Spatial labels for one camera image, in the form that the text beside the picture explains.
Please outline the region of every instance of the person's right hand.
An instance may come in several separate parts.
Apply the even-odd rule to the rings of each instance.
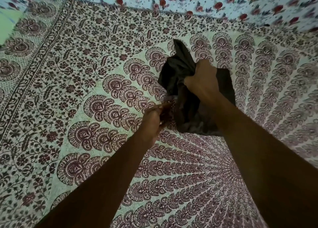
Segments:
[[[216,73],[217,68],[212,66],[209,60],[200,60],[197,62],[195,74],[185,77],[185,86],[200,101],[207,102],[219,93]]]

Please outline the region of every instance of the black garment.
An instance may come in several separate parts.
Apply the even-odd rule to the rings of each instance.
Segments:
[[[167,58],[158,83],[167,90],[168,96],[178,96],[173,114],[177,130],[181,133],[222,136],[210,118],[209,109],[184,85],[184,78],[194,75],[196,69],[190,52],[180,40],[174,39],[173,42],[176,54]],[[235,105],[230,71],[218,68],[216,77],[220,92]]]

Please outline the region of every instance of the black cloth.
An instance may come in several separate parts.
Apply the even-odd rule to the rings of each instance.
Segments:
[[[186,46],[177,39],[173,40],[176,54],[168,57],[159,75],[158,83],[167,90],[168,96],[178,96],[173,118],[181,133],[222,136],[210,118],[209,109],[200,103],[199,98],[184,85],[184,78],[195,73],[196,63]],[[235,93],[230,71],[217,69],[220,92],[235,105]]]

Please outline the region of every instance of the mandala print bedsheet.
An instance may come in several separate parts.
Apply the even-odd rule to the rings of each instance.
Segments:
[[[316,36],[43,0],[29,5],[0,51],[1,227],[34,226],[165,100],[157,78],[173,38],[195,61],[230,69],[238,108],[318,167]],[[265,226],[224,139],[173,125],[146,153],[112,222]]]

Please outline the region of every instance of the person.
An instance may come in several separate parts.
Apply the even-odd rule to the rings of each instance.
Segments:
[[[269,227],[318,227],[318,170],[232,105],[218,91],[216,71],[199,61],[184,83],[211,109],[263,219]],[[146,110],[132,137],[35,227],[108,227],[169,107]]]

